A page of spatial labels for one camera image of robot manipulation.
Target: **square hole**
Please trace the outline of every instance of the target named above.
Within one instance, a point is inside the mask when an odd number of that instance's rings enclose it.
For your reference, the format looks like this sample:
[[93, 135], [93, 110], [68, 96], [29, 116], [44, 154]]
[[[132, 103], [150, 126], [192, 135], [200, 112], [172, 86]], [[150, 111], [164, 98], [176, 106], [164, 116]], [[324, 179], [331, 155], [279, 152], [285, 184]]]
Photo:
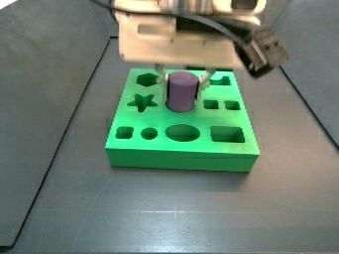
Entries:
[[114, 133], [116, 139], [129, 139], [132, 137], [132, 127], [118, 127]]
[[225, 100], [225, 108], [228, 110], [240, 110], [240, 105], [236, 101], [233, 100]]
[[204, 108], [205, 109], [218, 109], [217, 100], [204, 100]]

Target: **hexagon-shaped hole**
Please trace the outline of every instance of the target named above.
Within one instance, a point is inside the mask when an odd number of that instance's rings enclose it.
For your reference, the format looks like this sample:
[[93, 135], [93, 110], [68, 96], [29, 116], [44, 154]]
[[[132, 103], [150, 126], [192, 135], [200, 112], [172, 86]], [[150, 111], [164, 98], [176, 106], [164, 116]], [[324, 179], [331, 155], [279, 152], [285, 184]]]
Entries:
[[141, 74], [136, 78], [136, 83], [141, 86], [149, 87], [156, 84], [157, 75], [152, 73]]

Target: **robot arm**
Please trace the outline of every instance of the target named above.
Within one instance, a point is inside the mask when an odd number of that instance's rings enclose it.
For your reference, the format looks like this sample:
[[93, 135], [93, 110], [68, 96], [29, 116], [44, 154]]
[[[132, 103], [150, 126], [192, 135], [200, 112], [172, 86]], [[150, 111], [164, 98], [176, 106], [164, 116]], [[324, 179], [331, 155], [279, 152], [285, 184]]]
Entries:
[[260, 77], [287, 60], [280, 40], [255, 16], [265, 0], [116, 0], [125, 61], [234, 68]]

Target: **star-shaped hole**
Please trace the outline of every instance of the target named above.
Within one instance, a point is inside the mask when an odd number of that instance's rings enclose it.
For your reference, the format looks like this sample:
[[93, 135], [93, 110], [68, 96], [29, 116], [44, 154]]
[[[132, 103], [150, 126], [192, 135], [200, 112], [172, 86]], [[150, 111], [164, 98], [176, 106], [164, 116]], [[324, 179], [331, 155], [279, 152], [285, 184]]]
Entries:
[[146, 107], [156, 107], [157, 104], [152, 101], [153, 99], [153, 94], [149, 95], [140, 95], [140, 94], [134, 94], [133, 95], [133, 101], [128, 102], [126, 105], [128, 106], [133, 106], [137, 107], [137, 112], [142, 112], [145, 110]]
[[228, 76], [222, 76], [220, 79], [209, 79], [210, 85], [230, 85], [230, 80]]

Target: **oval hole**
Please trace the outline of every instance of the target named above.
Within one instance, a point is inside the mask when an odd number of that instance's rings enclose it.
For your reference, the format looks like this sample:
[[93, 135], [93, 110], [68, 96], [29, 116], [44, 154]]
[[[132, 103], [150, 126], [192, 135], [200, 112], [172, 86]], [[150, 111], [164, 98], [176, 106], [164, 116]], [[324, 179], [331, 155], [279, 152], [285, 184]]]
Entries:
[[174, 141], [189, 142], [200, 137], [200, 131], [190, 125], [176, 124], [166, 128], [165, 136]]

